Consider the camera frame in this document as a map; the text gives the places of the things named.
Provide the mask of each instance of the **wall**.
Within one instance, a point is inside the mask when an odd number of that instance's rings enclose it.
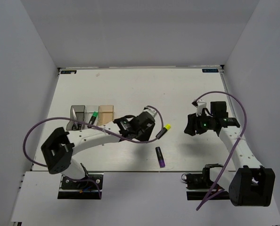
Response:
[[[23,173],[28,129],[43,119],[57,69],[19,0],[0,0],[0,226],[8,225]],[[28,143],[34,156],[39,131]]]
[[[225,79],[247,110],[245,135],[253,153],[275,171],[280,211],[280,1],[259,2],[227,61]]]
[[[22,0],[57,67],[224,64],[258,0]]]

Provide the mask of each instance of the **marker with green cap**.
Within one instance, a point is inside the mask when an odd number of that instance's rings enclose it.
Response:
[[[98,112],[93,112],[93,115],[90,118],[89,124],[93,125],[95,120],[96,120],[96,118],[97,118],[97,116],[98,116]]]

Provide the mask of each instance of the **marker with yellow cap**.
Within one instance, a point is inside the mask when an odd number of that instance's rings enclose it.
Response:
[[[156,135],[156,137],[158,139],[160,139],[168,130],[170,130],[171,128],[171,125],[170,124],[167,124],[166,126],[164,126],[160,132],[158,132],[158,134]]]

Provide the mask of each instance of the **tabletop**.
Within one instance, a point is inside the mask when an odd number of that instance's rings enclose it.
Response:
[[[138,115],[147,105],[155,106],[165,124],[172,128],[162,139],[150,144],[127,141],[111,143],[84,150],[74,158],[88,171],[201,171],[205,164],[224,164],[228,151],[213,131],[191,137],[184,134],[187,115],[196,108],[191,102],[201,94],[224,91],[219,73],[203,73],[202,69],[131,68],[131,69],[80,69],[74,74],[60,74],[48,118],[70,117],[72,105],[113,105],[115,118],[127,114]],[[226,101],[227,97],[210,94],[203,98]],[[40,146],[57,127],[66,127],[67,121],[49,121],[44,125],[36,150],[35,160],[45,164]],[[160,130],[160,119],[151,139]],[[160,168],[155,152],[159,146],[165,159]],[[230,162],[228,170],[235,170]],[[47,170],[34,165],[33,170]]]

